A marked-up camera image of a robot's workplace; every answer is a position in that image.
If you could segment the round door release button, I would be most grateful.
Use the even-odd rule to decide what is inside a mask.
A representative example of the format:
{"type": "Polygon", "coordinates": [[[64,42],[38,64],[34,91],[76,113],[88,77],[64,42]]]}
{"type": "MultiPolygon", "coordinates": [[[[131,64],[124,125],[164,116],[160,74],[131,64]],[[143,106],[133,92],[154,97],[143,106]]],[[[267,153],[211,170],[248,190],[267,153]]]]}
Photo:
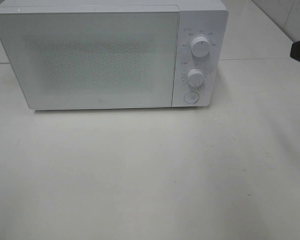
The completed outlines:
{"type": "Polygon", "coordinates": [[[195,104],[199,100],[199,94],[197,92],[191,91],[184,95],[184,101],[188,104],[195,104]]]}

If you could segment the white timer knob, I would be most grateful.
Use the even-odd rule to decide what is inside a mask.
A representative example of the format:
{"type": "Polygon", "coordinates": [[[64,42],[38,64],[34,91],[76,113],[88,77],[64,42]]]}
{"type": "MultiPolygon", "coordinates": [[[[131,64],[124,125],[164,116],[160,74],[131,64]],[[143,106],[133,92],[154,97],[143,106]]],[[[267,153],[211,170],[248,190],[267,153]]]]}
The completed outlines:
{"type": "Polygon", "coordinates": [[[199,87],[205,82],[205,73],[201,69],[191,69],[186,74],[186,80],[190,87],[199,87]]]}

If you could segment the white microwave oven body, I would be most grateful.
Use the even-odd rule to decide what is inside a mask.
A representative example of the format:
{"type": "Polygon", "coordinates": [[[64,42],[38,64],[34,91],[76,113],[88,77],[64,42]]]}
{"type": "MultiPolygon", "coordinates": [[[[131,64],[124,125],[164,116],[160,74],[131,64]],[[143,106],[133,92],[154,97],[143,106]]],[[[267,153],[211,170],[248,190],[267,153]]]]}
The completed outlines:
{"type": "MultiPolygon", "coordinates": [[[[175,48],[172,101],[164,107],[125,108],[177,108],[206,107],[210,104],[226,31],[228,10],[219,0],[5,0],[0,14],[88,14],[88,13],[178,13],[175,48]],[[211,40],[210,52],[204,57],[192,55],[190,41],[197,35],[211,40]],[[187,73],[200,69],[205,73],[204,83],[191,87],[187,73]],[[186,103],[186,93],[196,92],[199,100],[186,103]]],[[[88,108],[88,109],[125,109],[88,108]]]]}

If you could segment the upper white power knob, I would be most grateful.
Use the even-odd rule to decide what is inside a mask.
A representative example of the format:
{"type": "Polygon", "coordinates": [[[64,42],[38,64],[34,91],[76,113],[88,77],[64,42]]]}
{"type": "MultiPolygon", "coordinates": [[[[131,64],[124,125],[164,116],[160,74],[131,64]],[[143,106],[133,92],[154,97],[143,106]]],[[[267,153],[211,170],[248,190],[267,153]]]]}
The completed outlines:
{"type": "Polygon", "coordinates": [[[193,56],[203,58],[210,53],[211,40],[207,35],[196,35],[190,41],[190,49],[193,56]]]}

